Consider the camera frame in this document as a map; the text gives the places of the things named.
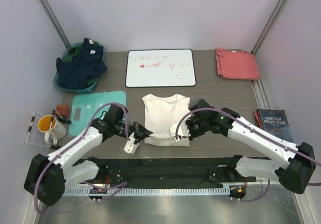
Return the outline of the white printed t-shirt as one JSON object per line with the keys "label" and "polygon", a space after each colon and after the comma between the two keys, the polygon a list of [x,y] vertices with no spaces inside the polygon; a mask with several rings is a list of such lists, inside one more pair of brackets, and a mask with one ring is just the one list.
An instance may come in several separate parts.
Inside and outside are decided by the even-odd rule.
{"label": "white printed t-shirt", "polygon": [[190,98],[174,94],[170,97],[158,97],[148,94],[142,98],[144,104],[144,126],[157,137],[148,137],[146,144],[157,147],[189,147],[188,139],[176,141],[169,132],[169,127],[178,123],[189,112]]}

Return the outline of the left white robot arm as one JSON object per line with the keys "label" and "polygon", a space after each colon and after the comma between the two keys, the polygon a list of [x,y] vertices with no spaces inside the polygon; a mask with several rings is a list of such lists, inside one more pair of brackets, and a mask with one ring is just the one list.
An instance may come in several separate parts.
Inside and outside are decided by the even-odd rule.
{"label": "left white robot arm", "polygon": [[120,136],[127,139],[125,151],[134,154],[139,142],[153,134],[138,122],[130,124],[124,105],[112,102],[107,106],[108,111],[100,117],[94,114],[79,136],[51,154],[37,154],[31,160],[24,189],[33,195],[37,212],[41,212],[39,202],[52,206],[65,190],[87,180],[102,183],[106,179],[107,171],[99,165],[98,159],[76,164],[91,149],[113,136]]}

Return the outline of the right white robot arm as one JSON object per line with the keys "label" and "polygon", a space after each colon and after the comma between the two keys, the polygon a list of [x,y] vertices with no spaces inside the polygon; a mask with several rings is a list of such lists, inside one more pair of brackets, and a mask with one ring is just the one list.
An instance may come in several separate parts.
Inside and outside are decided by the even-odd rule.
{"label": "right white robot arm", "polygon": [[317,166],[310,144],[303,142],[297,145],[280,139],[237,112],[229,108],[214,108],[201,98],[189,105],[189,111],[185,124],[191,140],[210,131],[240,141],[267,157],[251,159],[238,156],[235,163],[226,169],[230,180],[265,178],[278,181],[294,193],[304,193]]}

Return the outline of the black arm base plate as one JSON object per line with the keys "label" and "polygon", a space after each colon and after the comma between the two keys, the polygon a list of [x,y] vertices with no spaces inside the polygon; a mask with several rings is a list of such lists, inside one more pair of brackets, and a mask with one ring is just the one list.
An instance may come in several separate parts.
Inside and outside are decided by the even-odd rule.
{"label": "black arm base plate", "polygon": [[126,182],[135,189],[220,188],[224,183],[256,182],[234,170],[237,157],[223,158],[127,158],[90,161],[99,167],[92,184],[114,187]]}

